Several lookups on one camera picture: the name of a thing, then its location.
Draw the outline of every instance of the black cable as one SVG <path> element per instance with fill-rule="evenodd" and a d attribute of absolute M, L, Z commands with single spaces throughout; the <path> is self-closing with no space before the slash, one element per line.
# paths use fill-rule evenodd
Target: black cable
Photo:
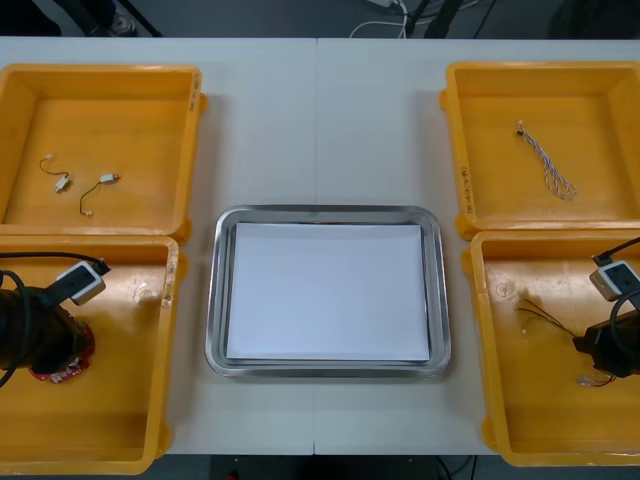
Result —
<path fill-rule="evenodd" d="M 444 0 L 438 15 L 424 32 L 424 38 L 446 38 L 454 17 L 462 7 L 463 0 Z"/>
<path fill-rule="evenodd" d="M 460 465 L 458 468 L 456 468 L 453 472 L 451 472 L 451 476 L 455 477 L 457 474 L 459 474 L 462 470 L 464 470 L 465 468 L 467 468 L 467 465 L 469 465 L 469 462 L 471 462 L 471 459 L 473 458 L 473 455 L 468 455 L 467 459 L 462 462 L 462 465 Z"/>
<path fill-rule="evenodd" d="M 0 259 L 3 258 L 74 258 L 76 260 L 84 260 L 91 262 L 98 267 L 97 271 L 100 275 L 107 273 L 110 268 L 105 261 L 101 258 L 92 257 L 90 255 L 83 255 L 81 253 L 69 253 L 69 252 L 2 252 L 0 253 Z"/>
<path fill-rule="evenodd" d="M 449 471 L 449 468 L 447 468 L 447 465 L 444 463 L 444 461 L 438 455 L 436 455 L 436 460 L 444 470 L 444 473 L 447 475 L 447 480 L 453 480 L 451 472 Z"/>
<path fill-rule="evenodd" d="M 29 337 L 31 335 L 31 302 L 29 301 L 29 294 L 27 293 L 27 287 L 25 287 L 24 283 L 16 274 L 11 270 L 0 270 L 0 287 L 2 286 L 2 280 L 4 277 L 9 277 L 13 280 L 13 283 L 16 284 L 18 289 L 18 293 L 22 298 L 22 317 L 23 317 L 23 327 L 22 327 L 22 338 L 20 340 L 20 348 L 16 353 L 16 356 L 9 364 L 7 371 L 0 378 L 0 388 L 4 387 L 5 384 L 9 381 L 9 379 L 13 376 L 15 371 L 17 370 L 20 362 L 27 354 L 27 346 L 29 344 Z"/>
<path fill-rule="evenodd" d="M 478 465 L 478 456 L 476 455 L 473 458 L 473 468 L 471 469 L 471 480 L 473 480 L 476 476 L 476 466 Z"/>
<path fill-rule="evenodd" d="M 604 265 L 608 265 L 612 262 L 611 256 L 618 253 L 620 250 L 624 250 L 625 248 L 629 248 L 636 243 L 640 243 L 640 237 L 634 238 L 633 240 L 629 240 L 628 242 L 624 242 L 617 247 L 613 247 L 610 250 L 606 250 L 602 252 L 600 255 L 596 255 L 593 257 L 593 261 L 596 262 L 596 265 L 599 267 L 603 267 Z"/>
<path fill-rule="evenodd" d="M 147 18 L 142 15 L 142 13 L 140 13 L 140 11 L 134 7 L 131 2 L 129 0 L 118 0 L 120 2 L 120 5 L 122 5 L 130 14 L 133 18 L 135 18 L 136 20 L 138 20 L 138 22 L 140 22 L 140 25 L 142 25 L 147 32 L 149 32 L 151 34 L 152 37 L 163 37 L 164 35 L 162 35 L 162 33 L 160 33 L 158 30 L 156 30 L 156 28 L 151 25 L 151 22 L 149 22 L 149 20 L 147 20 Z"/>
<path fill-rule="evenodd" d="M 613 340 L 613 343 L 615 343 L 616 346 L 628 357 L 635 356 L 637 354 L 637 351 L 635 348 L 631 348 L 620 337 L 620 332 L 618 330 L 618 312 L 627 300 L 638 294 L 640 294 L 640 289 L 631 290 L 620 295 L 620 298 L 618 298 L 615 305 L 611 309 L 611 315 L 609 315 L 609 331 L 611 332 L 611 339 Z"/>
<path fill-rule="evenodd" d="M 3 258 L 74 258 L 76 260 L 84 260 L 87 262 L 91 262 L 96 267 L 96 270 L 100 275 L 104 275 L 110 269 L 104 260 L 96 257 L 92 257 L 90 255 L 83 255 L 81 253 L 70 253 L 70 252 L 1 252 L 0 259 Z M 4 277 L 9 277 L 13 280 L 13 283 L 16 284 L 18 289 L 18 293 L 22 299 L 22 318 L 23 318 L 23 330 L 22 330 L 22 339 L 20 340 L 20 348 L 16 353 L 15 358 L 9 364 L 7 371 L 0 378 L 0 388 L 2 388 L 9 379 L 13 376 L 15 371 L 17 370 L 20 362 L 23 360 L 26 355 L 27 346 L 29 343 L 29 337 L 31 335 L 31 302 L 29 300 L 29 293 L 27 292 L 27 287 L 25 286 L 22 279 L 18 276 L 17 273 L 12 272 L 11 270 L 0 270 L 0 287 L 2 287 L 2 281 Z"/>
<path fill-rule="evenodd" d="M 418 5 L 418 8 L 414 10 L 414 14 L 409 18 L 405 28 L 407 38 L 411 38 L 413 36 L 413 32 L 416 29 L 416 23 L 418 23 L 418 19 L 422 16 L 430 1 L 431 0 L 422 0 L 420 5 Z"/>
<path fill-rule="evenodd" d="M 484 14 L 484 17 L 482 17 L 482 21 L 480 22 L 480 26 L 478 27 L 478 30 L 476 30 L 475 35 L 473 36 L 473 38 L 478 38 L 478 35 L 480 35 L 480 31 L 482 30 L 482 27 L 484 27 L 485 22 L 487 21 L 487 18 L 489 18 L 489 14 L 491 13 L 491 10 L 493 10 L 493 7 L 496 6 L 496 2 L 498 0 L 491 0 L 491 5 L 489 5 L 489 8 L 487 8 L 487 11 Z"/>

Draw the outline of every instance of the wire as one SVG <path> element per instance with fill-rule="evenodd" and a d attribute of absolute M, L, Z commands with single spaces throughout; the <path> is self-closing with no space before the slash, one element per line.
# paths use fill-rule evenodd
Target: wire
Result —
<path fill-rule="evenodd" d="M 90 217 L 91 215 L 93 215 L 93 212 L 91 210 L 87 210 L 86 212 L 84 210 L 82 210 L 82 201 L 84 200 L 84 197 L 86 197 L 87 195 L 89 195 L 91 192 L 93 192 L 96 188 L 98 188 L 100 185 L 102 185 L 102 182 L 98 182 L 96 183 L 93 187 L 91 187 L 89 190 L 87 190 L 86 192 L 84 192 L 82 194 L 82 196 L 80 197 L 80 213 L 82 215 L 84 215 L 85 217 Z"/>
<path fill-rule="evenodd" d="M 424 38 L 446 38 L 451 22 L 462 7 L 463 0 L 445 0 L 436 18 L 424 31 Z"/>
<path fill-rule="evenodd" d="M 400 35 L 398 35 L 398 38 L 407 38 L 407 21 L 409 20 L 409 10 L 407 10 L 407 6 L 402 0 L 396 0 L 396 5 L 398 5 L 402 9 L 403 13 L 402 30 L 400 30 Z"/>
<path fill-rule="evenodd" d="M 15 357 L 9 364 L 7 371 L 4 373 L 2 378 L 0 378 L 0 388 L 4 387 L 9 379 L 16 372 L 20 362 L 24 359 L 27 354 L 27 347 L 29 344 L 29 337 L 31 336 L 31 302 L 29 300 L 29 295 L 27 293 L 27 287 L 25 287 L 22 279 L 11 270 L 0 270 L 0 287 L 2 286 L 2 281 L 4 277 L 9 277 L 13 280 L 13 283 L 16 284 L 18 289 L 18 293 L 22 298 L 22 318 L 23 318 L 23 326 L 22 326 L 22 338 L 20 339 L 20 347 Z"/>
<path fill-rule="evenodd" d="M 535 149 L 536 153 L 540 155 L 540 158 L 542 158 L 544 162 L 544 180 L 547 183 L 547 188 L 563 200 L 573 200 L 578 194 L 578 189 L 573 183 L 560 175 L 560 172 L 556 169 L 549 155 L 547 155 L 540 144 L 524 129 L 522 120 L 518 122 L 518 131 L 516 133 L 521 136 L 525 142 L 529 143 L 529 145 Z"/>
<path fill-rule="evenodd" d="M 581 387 L 589 387 L 589 388 L 600 388 L 606 387 L 610 383 L 613 383 L 615 379 L 618 378 L 615 375 L 609 375 L 605 381 L 598 381 L 593 377 L 581 377 L 578 381 L 578 385 Z"/>
<path fill-rule="evenodd" d="M 478 38 L 478 35 L 480 35 L 480 32 L 482 31 L 482 27 L 484 27 L 484 24 L 486 23 L 487 18 L 489 18 L 489 14 L 491 13 L 491 10 L 493 10 L 493 7 L 496 6 L 497 1 L 498 0 L 491 0 L 491 4 L 489 5 L 489 8 L 487 8 L 487 11 L 484 13 L 484 17 L 482 17 L 482 21 L 480 22 L 480 25 L 478 26 L 476 33 L 473 35 L 473 38 Z"/>
<path fill-rule="evenodd" d="M 444 473 L 447 475 L 447 480 L 453 480 L 453 477 L 451 476 L 451 472 L 449 471 L 449 468 L 444 463 L 444 461 L 438 455 L 436 455 L 436 460 L 444 470 Z"/>
<path fill-rule="evenodd" d="M 462 465 L 460 465 L 458 468 L 456 468 L 453 472 L 451 472 L 451 476 L 455 477 L 457 474 L 459 474 L 462 470 L 464 470 L 465 468 L 467 468 L 467 465 L 469 465 L 469 462 L 471 462 L 471 459 L 473 458 L 473 455 L 468 455 L 466 460 L 464 462 L 462 462 Z"/>
<path fill-rule="evenodd" d="M 624 250 L 625 248 L 629 248 L 636 243 L 640 243 L 640 237 L 634 238 L 633 240 L 629 240 L 628 242 L 624 242 L 623 244 L 618 245 L 617 247 L 613 247 L 610 250 L 606 250 L 602 252 L 600 255 L 596 255 L 593 257 L 593 261 L 596 262 L 596 265 L 602 267 L 604 265 L 608 265 L 612 262 L 611 256 L 618 253 L 620 250 Z"/>
<path fill-rule="evenodd" d="M 431 20 L 418 22 L 416 23 L 416 25 L 428 25 L 429 23 L 431 23 Z M 397 27 L 404 27 L 404 23 L 400 23 L 400 22 L 382 22 L 382 21 L 374 20 L 371 22 L 365 22 L 358 25 L 356 28 L 353 29 L 353 31 L 351 32 L 351 35 L 349 35 L 349 38 L 353 38 L 353 36 L 356 34 L 358 30 L 360 30 L 362 27 L 366 27 L 367 25 L 394 25 Z"/>
<path fill-rule="evenodd" d="M 620 332 L 618 330 L 618 312 L 627 300 L 638 294 L 640 294 L 640 289 L 630 290 L 627 293 L 623 293 L 622 295 L 620 295 L 620 298 L 618 298 L 615 305 L 611 309 L 611 315 L 609 315 L 609 330 L 611 332 L 611 339 L 613 340 L 613 343 L 615 343 L 616 346 L 628 357 L 634 357 L 637 354 L 637 351 L 636 349 L 631 348 L 620 337 Z"/>
<path fill-rule="evenodd" d="M 473 1 L 469 2 L 469 3 L 465 3 L 464 5 L 462 5 L 462 7 L 460 7 L 459 10 L 464 10 L 466 8 L 469 8 L 469 7 L 475 7 L 480 2 L 481 2 L 481 0 L 473 0 Z M 429 7 L 431 7 L 433 5 L 434 5 L 433 2 L 429 3 Z M 412 10 L 411 12 L 409 12 L 409 16 L 410 17 L 414 17 L 416 15 L 416 11 L 417 11 L 417 9 L 416 10 Z M 401 16 L 404 15 L 404 13 L 401 13 L 401 12 L 385 12 L 385 15 L 395 15 L 397 17 L 401 17 Z M 438 15 L 438 12 L 423 13 L 422 15 L 420 15 L 419 18 L 421 18 L 421 19 L 422 18 L 433 18 L 436 15 Z"/>
<path fill-rule="evenodd" d="M 418 19 L 422 16 L 422 14 L 424 13 L 425 9 L 427 8 L 430 2 L 431 0 L 422 0 L 418 5 L 418 8 L 416 8 L 413 16 L 409 20 L 409 23 L 407 24 L 407 28 L 406 28 L 407 36 L 409 38 L 413 36 L 413 31 L 416 29 Z"/>
<path fill-rule="evenodd" d="M 575 333 L 573 333 L 571 330 L 569 330 L 568 328 L 566 328 L 564 325 L 562 325 L 559 322 L 553 321 L 552 319 L 548 318 L 545 315 L 542 315 L 541 313 L 536 312 L 535 310 L 529 310 L 528 308 L 523 308 L 523 307 L 518 307 L 518 310 L 520 310 L 521 312 L 533 313 L 534 315 L 536 315 L 536 317 L 533 317 L 533 318 L 544 320 L 544 321 L 550 323 L 551 325 L 554 325 L 554 326 L 558 327 L 560 330 L 562 330 L 564 332 L 567 332 L 572 337 L 577 338 L 577 335 Z M 527 333 L 527 323 L 529 323 L 530 320 L 532 320 L 531 317 L 528 318 L 527 320 L 525 320 L 524 323 L 522 324 L 523 333 Z"/>
<path fill-rule="evenodd" d="M 473 0 L 472 2 L 469 2 L 468 4 L 463 5 L 462 7 L 460 7 L 460 10 L 465 10 L 467 8 L 473 7 L 473 6 L 477 5 L 479 2 L 480 2 L 480 0 Z M 428 17 L 435 17 L 435 15 L 428 15 L 428 16 L 420 17 L 420 18 L 428 18 Z M 425 20 L 425 21 L 422 21 L 422 22 L 416 22 L 416 26 L 418 26 L 418 25 L 429 25 L 430 23 L 431 23 L 431 20 Z M 361 23 L 360 25 L 358 25 L 356 28 L 353 29 L 353 31 L 349 35 L 349 38 L 353 38 L 353 36 L 358 32 L 358 30 L 360 30 L 361 28 L 366 27 L 368 25 L 391 25 L 391 26 L 403 27 L 403 30 L 405 32 L 405 37 L 406 37 L 406 35 L 408 33 L 408 30 L 407 30 L 407 27 L 406 27 L 406 25 L 408 25 L 408 23 L 405 25 L 404 23 L 400 23 L 400 22 L 385 22 L 385 21 L 381 21 L 381 20 L 373 20 L 371 22 L 365 22 L 365 23 Z"/>
<path fill-rule="evenodd" d="M 44 157 L 42 160 L 40 160 L 40 170 L 42 170 L 44 173 L 48 174 L 48 175 L 64 175 L 65 177 L 68 177 L 69 175 L 71 175 L 69 172 L 50 172 L 49 170 L 46 170 L 43 166 L 42 163 L 46 162 L 47 160 L 53 160 L 53 155 L 49 154 L 46 157 Z"/>
<path fill-rule="evenodd" d="M 0 253 L 0 259 L 3 258 L 75 258 L 76 260 L 84 260 L 98 265 L 105 264 L 101 258 L 69 252 L 2 252 Z"/>
<path fill-rule="evenodd" d="M 478 456 L 473 457 L 473 468 L 471 469 L 470 480 L 473 480 L 476 476 L 476 467 L 478 466 Z"/>
<path fill-rule="evenodd" d="M 517 307 L 517 310 L 520 310 L 522 312 L 533 313 L 534 315 L 536 315 L 536 317 L 534 317 L 534 318 L 538 318 L 540 320 L 545 320 L 546 322 L 548 322 L 548 323 L 558 327 L 559 329 L 567 332 L 572 337 L 574 337 L 574 338 L 577 337 L 577 335 L 575 333 L 573 333 L 571 330 L 569 330 L 567 327 L 565 327 L 564 324 L 560 320 L 558 320 L 556 317 L 551 315 L 544 308 L 536 305 L 535 303 L 533 303 L 531 300 L 529 300 L 527 298 L 523 298 L 522 301 L 527 302 L 528 304 L 532 305 L 534 308 L 536 308 L 539 311 L 531 310 L 531 309 L 525 308 L 525 307 Z M 529 323 L 530 320 L 531 320 L 531 318 L 528 318 L 527 320 L 525 320 L 523 322 L 523 324 L 522 324 L 523 333 L 527 332 L 527 323 Z"/>

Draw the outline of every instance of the tray rim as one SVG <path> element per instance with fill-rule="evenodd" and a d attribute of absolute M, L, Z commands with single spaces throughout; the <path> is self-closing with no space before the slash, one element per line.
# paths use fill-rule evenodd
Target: tray rim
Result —
<path fill-rule="evenodd" d="M 224 354 L 226 324 L 228 323 L 228 282 L 231 266 L 229 255 L 232 249 L 233 225 L 240 223 L 243 215 L 258 218 L 272 214 L 279 221 L 263 220 L 248 223 L 322 224 L 343 223 L 345 225 L 394 225 L 411 224 L 422 228 L 423 268 L 425 280 L 428 272 L 435 272 L 437 282 L 425 283 L 428 331 L 432 356 L 426 362 L 376 362 L 376 361 L 322 361 L 322 360 L 229 360 Z M 359 221 L 351 219 L 356 216 Z M 391 220 L 374 221 L 376 215 L 386 215 Z M 328 216 L 331 221 L 319 219 Z M 444 261 L 440 227 L 436 218 L 420 207 L 347 206 L 347 205 L 251 205 L 232 207 L 219 217 L 215 229 L 214 251 L 211 261 L 209 298 L 207 306 L 207 328 L 205 356 L 210 367 L 223 376 L 258 377 L 393 377 L 435 376 L 444 371 L 451 358 L 451 336 L 446 297 Z"/>

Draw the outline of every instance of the cable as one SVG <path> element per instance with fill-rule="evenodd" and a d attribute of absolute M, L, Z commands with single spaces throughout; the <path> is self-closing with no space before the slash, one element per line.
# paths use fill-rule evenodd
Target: cable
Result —
<path fill-rule="evenodd" d="M 0 253 L 0 259 L 3 258 L 74 258 L 76 260 L 84 260 L 86 262 L 95 263 L 100 267 L 106 267 L 107 265 L 101 258 L 92 257 L 90 255 L 83 255 L 81 253 L 69 252 L 2 252 Z"/>
<path fill-rule="evenodd" d="M 551 190 L 554 195 L 562 198 L 563 200 L 573 200 L 578 194 L 578 189 L 573 183 L 560 175 L 560 172 L 558 172 L 558 169 L 551 161 L 549 155 L 547 155 L 540 144 L 536 142 L 536 140 L 524 129 L 522 120 L 518 122 L 518 130 L 516 134 L 531 145 L 540 158 L 542 158 L 542 161 L 544 162 L 544 180 L 547 184 L 547 188 Z"/>
<path fill-rule="evenodd" d="M 462 465 L 460 465 L 458 468 L 456 468 L 453 472 L 451 472 L 451 476 L 455 477 L 457 474 L 459 474 L 462 470 L 464 470 L 465 468 L 467 468 L 467 465 L 469 465 L 469 462 L 471 462 L 471 459 L 473 458 L 473 455 L 468 455 L 467 459 L 462 462 Z"/>
<path fill-rule="evenodd" d="M 549 312 L 547 312 L 544 308 L 536 305 L 535 303 L 533 303 L 531 300 L 527 299 L 527 298 L 523 298 L 522 301 L 527 302 L 529 305 L 532 305 L 534 308 L 536 308 L 538 311 L 535 310 L 531 310 L 529 308 L 525 308 L 525 307 L 517 307 L 517 310 L 523 311 L 523 312 L 529 312 L 529 313 L 533 313 L 534 315 L 536 315 L 537 317 L 534 318 L 539 318 L 540 320 L 545 320 L 546 322 L 558 327 L 559 329 L 567 332 L 569 335 L 571 335 L 572 337 L 577 337 L 577 335 L 575 333 L 573 333 L 571 330 L 569 330 L 567 327 L 564 326 L 564 324 L 558 320 L 556 317 L 554 317 L 553 315 L 551 315 Z M 522 324 L 522 332 L 523 333 L 527 333 L 527 323 L 531 320 L 531 318 L 528 318 L 527 320 L 525 320 Z"/>
<path fill-rule="evenodd" d="M 610 258 L 612 255 L 618 253 L 621 250 L 624 250 L 625 248 L 629 248 L 635 245 L 636 243 L 640 243 L 640 237 L 634 238 L 633 240 L 629 240 L 628 242 L 624 242 L 618 245 L 617 247 L 613 247 L 610 250 L 606 250 L 602 252 L 600 255 L 596 255 L 595 257 L 593 257 L 593 261 L 596 262 L 596 265 L 598 265 L 599 267 L 608 265 L 613 261 Z"/>
<path fill-rule="evenodd" d="M 135 18 L 136 20 L 138 20 L 138 22 L 140 22 L 140 25 L 142 25 L 147 30 L 147 32 L 151 34 L 152 37 L 164 36 L 162 35 L 162 33 L 156 30 L 156 28 L 153 25 L 151 25 L 151 22 L 149 22 L 149 20 L 147 20 L 146 17 L 142 15 L 142 13 L 140 13 L 140 11 L 136 7 L 131 5 L 131 2 L 129 0 L 118 0 L 118 1 L 120 2 L 120 5 L 122 5 L 131 14 L 133 18 Z"/>
<path fill-rule="evenodd" d="M 470 7 L 474 7 L 475 5 L 477 5 L 478 3 L 480 3 L 480 0 L 473 0 L 472 2 L 467 3 L 466 5 L 463 5 L 462 7 L 460 7 L 460 10 L 465 10 L 467 8 Z M 435 15 L 427 15 L 425 17 L 421 17 L 421 18 L 428 18 L 428 17 L 435 17 Z M 431 20 L 425 20 L 422 22 L 416 22 L 416 26 L 419 25 L 429 25 L 431 23 Z M 397 26 L 397 27 L 402 27 L 403 23 L 400 22 L 385 22 L 385 21 L 381 21 L 381 20 L 373 20 L 371 22 L 365 22 L 365 23 L 361 23 L 360 25 L 358 25 L 356 28 L 353 29 L 353 31 L 351 32 L 351 35 L 349 35 L 349 38 L 353 38 L 353 36 L 358 32 L 358 30 L 360 30 L 363 27 L 366 27 L 367 25 L 392 25 L 392 26 Z M 407 36 L 407 28 L 406 26 L 404 27 L 404 32 L 405 32 L 405 37 Z"/>
<path fill-rule="evenodd" d="M 16 353 L 16 356 L 13 358 L 11 363 L 9 364 L 9 368 L 4 373 L 2 378 L 0 378 L 0 388 L 4 387 L 9 379 L 13 376 L 15 371 L 17 370 L 20 362 L 27 354 L 27 346 L 29 344 L 29 337 L 31 335 L 31 302 L 29 301 L 29 295 L 27 293 L 27 287 L 25 287 L 22 279 L 11 270 L 0 270 L 0 287 L 2 286 L 2 281 L 4 277 L 9 277 L 13 280 L 13 283 L 16 284 L 18 289 L 18 293 L 22 299 L 22 318 L 23 318 L 23 327 L 22 327 L 22 338 L 20 339 L 20 348 Z"/>
<path fill-rule="evenodd" d="M 436 460 L 444 470 L 444 473 L 447 475 L 447 480 L 453 480 L 451 472 L 449 471 L 449 468 L 447 468 L 447 465 L 444 463 L 444 461 L 438 455 L 436 455 Z"/>
<path fill-rule="evenodd" d="M 416 23 L 416 25 L 428 25 L 430 22 L 431 20 L 425 20 L 424 22 Z M 400 22 L 382 22 L 379 20 L 374 20 L 371 22 L 365 22 L 358 25 L 356 28 L 353 29 L 353 31 L 351 32 L 351 35 L 349 35 L 349 38 L 353 38 L 353 36 L 356 34 L 358 30 L 360 30 L 362 27 L 366 27 L 367 25 L 393 25 L 397 27 L 404 27 L 404 23 L 400 23 Z"/>
<path fill-rule="evenodd" d="M 68 177 L 69 175 L 71 175 L 69 172 L 50 172 L 49 170 L 45 170 L 45 168 L 42 166 L 42 163 L 52 159 L 53 159 L 53 155 L 49 154 L 46 157 L 44 157 L 42 160 L 40 160 L 40 170 L 42 170 L 44 173 L 48 175 L 55 175 L 56 177 L 58 175 L 64 175 L 65 177 Z"/>
<path fill-rule="evenodd" d="M 473 468 L 471 469 L 471 477 L 470 480 L 473 480 L 476 476 L 476 467 L 478 466 L 478 456 L 476 455 L 473 458 Z"/>
<path fill-rule="evenodd" d="M 425 9 L 427 8 L 427 5 L 429 5 L 430 1 L 431 0 L 422 0 L 420 2 L 420 5 L 418 5 L 418 8 L 416 8 L 413 16 L 409 20 L 409 23 L 407 23 L 407 27 L 406 27 L 407 37 L 411 38 L 413 36 L 413 31 L 416 29 L 416 25 L 418 24 L 417 23 L 418 19 L 422 16 Z"/>
<path fill-rule="evenodd" d="M 613 343 L 616 344 L 620 351 L 628 357 L 634 357 L 637 354 L 637 351 L 636 349 L 631 348 L 620 337 L 620 332 L 618 331 L 618 312 L 627 300 L 638 294 L 640 294 L 640 289 L 631 290 L 620 295 L 620 298 L 616 301 L 615 305 L 611 309 L 611 314 L 609 315 L 609 331 L 611 332 L 611 340 L 613 340 Z"/>
<path fill-rule="evenodd" d="M 398 38 L 407 38 L 407 21 L 409 20 L 409 10 L 407 10 L 407 6 L 402 0 L 396 0 L 396 5 L 398 5 L 402 9 L 402 13 L 404 15 L 402 20 L 402 30 L 400 30 L 400 35 L 398 35 Z"/>
<path fill-rule="evenodd" d="M 92 257 L 90 255 L 83 255 L 81 253 L 70 253 L 70 252 L 2 252 L 0 253 L 0 259 L 4 258 L 74 258 L 77 260 L 84 260 L 87 262 L 91 262 L 95 265 L 96 271 L 100 273 L 100 275 L 104 275 L 107 273 L 110 268 L 105 263 L 104 260 L 96 257 Z M 20 362 L 24 359 L 26 355 L 27 346 L 29 343 L 29 337 L 31 335 L 31 325 L 32 325 L 32 315 L 31 315 L 31 302 L 29 300 L 29 294 L 27 292 L 27 288 L 24 285 L 22 279 L 18 276 L 17 273 L 12 272 L 11 270 L 0 270 L 0 287 L 2 287 L 2 282 L 4 277 L 9 277 L 13 280 L 13 283 L 16 284 L 18 289 L 18 294 L 22 299 L 22 318 L 23 318 L 23 330 L 22 330 L 22 339 L 20 340 L 20 348 L 16 353 L 16 356 L 9 364 L 7 371 L 0 378 L 0 388 L 2 388 L 9 379 L 13 376 L 15 371 L 17 370 Z"/>
<path fill-rule="evenodd" d="M 91 210 L 87 210 L 86 212 L 84 210 L 82 210 L 82 201 L 84 200 L 84 197 L 86 197 L 87 195 L 89 195 L 91 192 L 93 192 L 96 188 L 98 188 L 100 185 L 102 185 L 102 182 L 98 182 L 96 183 L 93 187 L 91 187 L 89 190 L 87 190 L 86 192 L 84 192 L 82 194 L 82 196 L 80 197 L 80 213 L 82 215 L 84 215 L 85 217 L 90 217 L 91 215 L 93 215 L 93 212 Z"/>
<path fill-rule="evenodd" d="M 424 32 L 424 38 L 446 38 L 451 22 L 462 7 L 463 0 L 445 0 L 433 22 Z"/>
<path fill-rule="evenodd" d="M 466 8 L 469 7 L 475 7 L 476 5 L 478 5 L 481 2 L 481 0 L 473 0 L 469 3 L 465 3 L 464 5 L 462 5 L 462 7 L 460 7 L 459 10 L 464 10 Z M 413 17 L 416 14 L 416 10 L 412 10 L 411 12 L 409 12 L 409 16 Z M 396 17 L 401 17 L 404 15 L 404 13 L 401 12 L 385 12 L 385 15 L 395 15 Z M 422 15 L 420 15 L 420 19 L 424 19 L 424 18 L 433 18 L 436 15 L 438 15 L 438 12 L 432 12 L 432 13 L 423 13 Z"/>
<path fill-rule="evenodd" d="M 478 35 L 480 35 L 480 32 L 482 31 L 482 27 L 484 27 L 484 24 L 487 21 L 487 18 L 489 18 L 489 14 L 491 13 L 491 10 L 493 10 L 493 7 L 496 6 L 497 1 L 498 0 L 491 0 L 491 4 L 489 5 L 489 8 L 487 8 L 487 11 L 484 13 L 484 17 L 482 17 L 480 26 L 478 26 L 478 30 L 476 30 L 476 33 L 473 35 L 473 38 L 478 38 Z"/>

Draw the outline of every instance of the cable on floor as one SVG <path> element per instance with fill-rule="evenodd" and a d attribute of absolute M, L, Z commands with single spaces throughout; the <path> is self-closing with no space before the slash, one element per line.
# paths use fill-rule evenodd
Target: cable on floor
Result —
<path fill-rule="evenodd" d="M 459 10 L 465 10 L 467 8 L 473 7 L 475 5 L 477 5 L 480 2 L 480 0 L 473 0 L 467 4 L 464 4 L 462 7 L 460 7 Z M 429 23 L 431 23 L 431 19 L 429 20 L 424 20 L 421 22 L 416 22 L 416 26 L 417 25 L 429 25 Z M 396 27 L 402 27 L 402 30 L 400 32 L 400 35 L 406 35 L 406 28 L 407 28 L 407 22 L 386 22 L 386 21 L 382 21 L 382 20 L 373 20 L 371 22 L 364 22 L 361 23 L 360 25 L 358 25 L 356 28 L 353 29 L 353 31 L 351 32 L 351 34 L 349 35 L 349 38 L 353 38 L 353 36 L 361 29 L 364 28 L 366 26 L 369 25 L 390 25 L 390 26 L 396 26 Z"/>
<path fill-rule="evenodd" d="M 487 22 L 487 18 L 489 18 L 489 14 L 491 14 L 491 10 L 493 10 L 493 7 L 496 6 L 497 1 L 498 0 L 491 0 L 491 4 L 489 5 L 489 8 L 487 8 L 487 11 L 484 13 L 484 17 L 482 17 L 480 26 L 476 30 L 476 33 L 473 35 L 473 38 L 478 38 L 478 35 L 480 35 L 480 32 L 482 31 L 482 27 L 484 27 L 484 24 Z"/>
<path fill-rule="evenodd" d="M 476 476 L 476 467 L 478 466 L 478 456 L 476 455 L 473 458 L 473 468 L 471 469 L 471 477 L 470 480 L 473 480 Z"/>
<path fill-rule="evenodd" d="M 451 472 L 449 471 L 447 464 L 444 463 L 444 460 L 442 460 L 438 455 L 436 455 L 436 460 L 440 464 L 440 467 L 442 468 L 442 470 L 444 470 L 444 473 L 447 476 L 447 480 L 453 480 L 453 477 L 451 476 Z"/>

